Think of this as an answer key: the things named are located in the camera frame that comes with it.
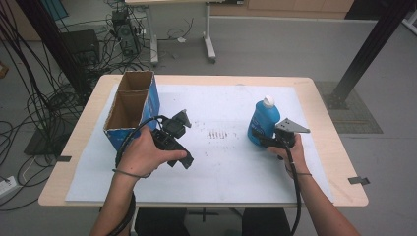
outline white paper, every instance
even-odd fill
[[[180,162],[162,164],[135,187],[138,203],[294,204],[294,184],[283,161],[247,138],[257,101],[271,95],[281,114],[309,128],[294,88],[249,86],[157,86],[159,114],[172,117],[187,109],[192,128],[179,143],[193,156],[186,170]],[[80,158],[66,201],[104,202],[116,150],[103,133],[114,93],[94,127]],[[314,178],[333,202],[312,136],[303,134],[306,161]]]

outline blue bottle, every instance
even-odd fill
[[[264,100],[257,102],[255,112],[248,128],[248,137],[255,145],[260,146],[260,141],[252,135],[252,128],[261,134],[272,138],[275,124],[281,118],[278,109],[274,104],[273,97],[266,95]]]

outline wristband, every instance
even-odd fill
[[[112,169],[112,171],[113,171],[114,173],[121,173],[121,174],[124,174],[124,175],[130,176],[130,177],[134,177],[134,178],[138,178],[138,179],[146,179],[146,178],[148,178],[148,177],[151,175],[151,173],[149,173],[149,174],[147,174],[147,175],[140,176],[140,175],[136,175],[136,174],[131,174],[131,173],[125,172],[125,171],[123,171],[123,170],[118,170],[118,169]]]

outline wrist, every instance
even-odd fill
[[[134,178],[122,173],[115,172],[113,175],[112,184],[122,188],[133,190],[138,180],[139,178]]]
[[[313,175],[298,175],[298,184],[300,185],[300,190],[303,193],[304,189],[308,185],[312,185],[316,180],[313,178]]]
[[[295,165],[295,170],[297,171],[297,173],[310,173],[309,168],[304,165],[304,166],[298,166],[297,163],[294,163]],[[291,169],[291,165],[290,164],[285,164],[285,169],[287,172],[292,173],[292,169]]]

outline tape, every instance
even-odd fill
[[[70,156],[70,155],[60,155],[60,156],[58,156],[58,158],[56,158],[56,161],[60,161],[60,162],[70,162],[71,157],[72,157],[72,156]]]
[[[348,178],[348,180],[349,180],[349,183],[352,184],[352,185],[353,184],[361,184],[363,186],[363,185],[367,185],[367,184],[371,183],[367,177],[362,178],[361,176]]]

